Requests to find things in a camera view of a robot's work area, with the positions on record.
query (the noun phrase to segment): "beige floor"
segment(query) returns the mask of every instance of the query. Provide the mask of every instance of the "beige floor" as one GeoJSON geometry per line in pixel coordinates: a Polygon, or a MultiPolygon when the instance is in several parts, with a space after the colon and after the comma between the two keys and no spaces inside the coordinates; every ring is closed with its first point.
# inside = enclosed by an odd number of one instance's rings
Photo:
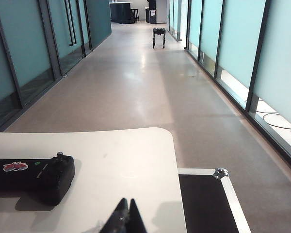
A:
{"type": "Polygon", "coordinates": [[[280,156],[169,34],[165,49],[157,37],[153,50],[153,25],[112,27],[6,131],[165,128],[178,167],[229,170],[252,232],[291,233],[291,170],[280,156]]]}

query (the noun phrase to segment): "white wall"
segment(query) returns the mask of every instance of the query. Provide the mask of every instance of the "white wall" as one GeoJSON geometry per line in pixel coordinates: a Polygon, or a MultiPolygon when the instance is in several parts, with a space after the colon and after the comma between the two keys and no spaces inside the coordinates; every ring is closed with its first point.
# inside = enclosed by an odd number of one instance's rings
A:
{"type": "Polygon", "coordinates": [[[133,9],[138,9],[139,19],[145,20],[146,19],[146,10],[145,7],[149,6],[147,0],[128,0],[131,2],[130,7],[133,9]]]}
{"type": "Polygon", "coordinates": [[[165,23],[167,20],[167,0],[156,0],[156,22],[165,23]]]}

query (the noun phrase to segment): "black device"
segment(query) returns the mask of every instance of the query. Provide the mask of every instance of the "black device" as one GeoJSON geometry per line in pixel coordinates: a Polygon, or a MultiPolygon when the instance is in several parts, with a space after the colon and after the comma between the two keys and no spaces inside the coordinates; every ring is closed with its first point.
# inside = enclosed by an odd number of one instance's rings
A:
{"type": "Polygon", "coordinates": [[[166,34],[166,29],[165,28],[153,28],[153,48],[155,46],[155,34],[157,35],[164,35],[163,38],[163,49],[165,48],[165,34],[166,34]]]}
{"type": "Polygon", "coordinates": [[[51,159],[0,159],[0,192],[28,192],[43,204],[58,205],[75,174],[71,156],[51,159]]]}
{"type": "Polygon", "coordinates": [[[135,200],[131,199],[128,209],[127,200],[122,198],[99,233],[146,233],[135,200]]]}

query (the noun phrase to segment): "stool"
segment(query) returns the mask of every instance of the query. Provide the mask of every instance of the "stool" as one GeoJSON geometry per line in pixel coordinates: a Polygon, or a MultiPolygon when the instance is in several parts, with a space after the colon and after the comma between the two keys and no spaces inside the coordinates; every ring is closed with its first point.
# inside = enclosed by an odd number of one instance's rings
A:
{"type": "Polygon", "coordinates": [[[138,9],[131,9],[130,14],[131,14],[131,19],[134,23],[136,23],[137,21],[138,23],[140,23],[138,9]]]}
{"type": "Polygon", "coordinates": [[[165,33],[166,33],[166,28],[153,28],[153,48],[155,46],[155,34],[157,35],[164,35],[163,39],[163,49],[165,48],[165,33]]]}

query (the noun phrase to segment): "white table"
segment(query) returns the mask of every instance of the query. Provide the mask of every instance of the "white table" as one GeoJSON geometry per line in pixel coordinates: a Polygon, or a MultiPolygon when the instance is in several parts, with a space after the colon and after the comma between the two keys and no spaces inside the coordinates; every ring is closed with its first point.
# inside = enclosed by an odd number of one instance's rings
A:
{"type": "Polygon", "coordinates": [[[171,134],[160,128],[86,133],[0,133],[0,158],[75,159],[76,174],[51,211],[18,211],[0,198],[0,233],[98,233],[125,197],[135,198],[148,233],[185,233],[171,134]]]}

